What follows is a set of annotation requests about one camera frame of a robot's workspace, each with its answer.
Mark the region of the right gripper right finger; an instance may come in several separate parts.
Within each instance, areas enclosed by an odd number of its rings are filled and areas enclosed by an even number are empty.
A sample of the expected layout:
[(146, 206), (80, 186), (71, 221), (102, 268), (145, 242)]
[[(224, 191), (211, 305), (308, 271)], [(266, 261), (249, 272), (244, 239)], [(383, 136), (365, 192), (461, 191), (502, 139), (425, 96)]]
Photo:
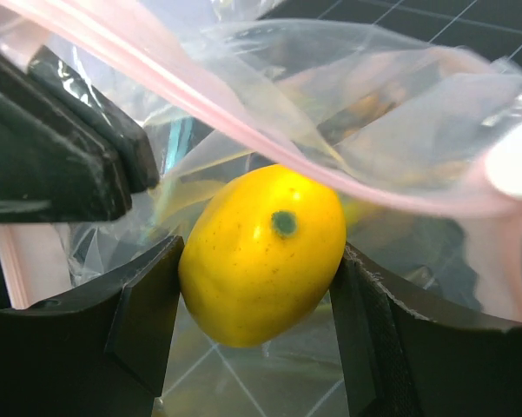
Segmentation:
[(442, 299), (353, 247), (330, 295), (352, 416), (522, 416), (522, 323)]

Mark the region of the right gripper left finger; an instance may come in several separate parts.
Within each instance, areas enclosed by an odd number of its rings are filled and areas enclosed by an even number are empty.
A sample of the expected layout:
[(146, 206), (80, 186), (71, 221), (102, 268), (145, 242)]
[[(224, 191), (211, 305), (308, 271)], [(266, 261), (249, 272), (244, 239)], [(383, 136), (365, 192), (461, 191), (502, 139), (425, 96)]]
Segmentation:
[(25, 310), (0, 309), (0, 416), (149, 416), (162, 394), (183, 241)]

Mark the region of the yellow lemon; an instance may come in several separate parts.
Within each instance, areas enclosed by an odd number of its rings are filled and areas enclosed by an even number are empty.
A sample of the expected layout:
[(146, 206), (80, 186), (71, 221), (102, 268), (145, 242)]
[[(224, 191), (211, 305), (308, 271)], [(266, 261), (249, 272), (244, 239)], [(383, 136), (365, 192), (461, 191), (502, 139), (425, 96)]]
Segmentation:
[(347, 239), (337, 193), (281, 165), (242, 175), (204, 209), (179, 261), (200, 329), (234, 348), (260, 345), (310, 314)]

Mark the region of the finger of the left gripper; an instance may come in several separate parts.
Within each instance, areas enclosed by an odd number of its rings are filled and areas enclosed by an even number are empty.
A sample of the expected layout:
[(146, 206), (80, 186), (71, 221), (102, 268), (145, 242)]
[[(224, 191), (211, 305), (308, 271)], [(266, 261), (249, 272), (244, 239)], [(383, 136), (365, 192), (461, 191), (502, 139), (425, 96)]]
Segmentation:
[(159, 178), (144, 129), (49, 48), (0, 53), (0, 223), (114, 221)]

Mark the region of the pink dotted zip bag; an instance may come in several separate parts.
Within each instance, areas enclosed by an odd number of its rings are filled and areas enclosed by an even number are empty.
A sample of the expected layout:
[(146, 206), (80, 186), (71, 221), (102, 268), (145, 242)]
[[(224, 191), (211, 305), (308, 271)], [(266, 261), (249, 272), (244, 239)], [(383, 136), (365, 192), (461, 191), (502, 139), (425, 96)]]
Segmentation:
[[(224, 186), (281, 165), (338, 192), (341, 261), (353, 247), (442, 299), (522, 323), (522, 68), (375, 23), (265, 18), (265, 1), (212, 2), (212, 21), (201, 10), (0, 1), (0, 53), (21, 66), (49, 48), (144, 129), (160, 175), (114, 221), (0, 223), (0, 309), (77, 288), (170, 236), (183, 252)], [(352, 416), (334, 278), (297, 325), (238, 348), (200, 329), (179, 262), (177, 278), (149, 416)]]

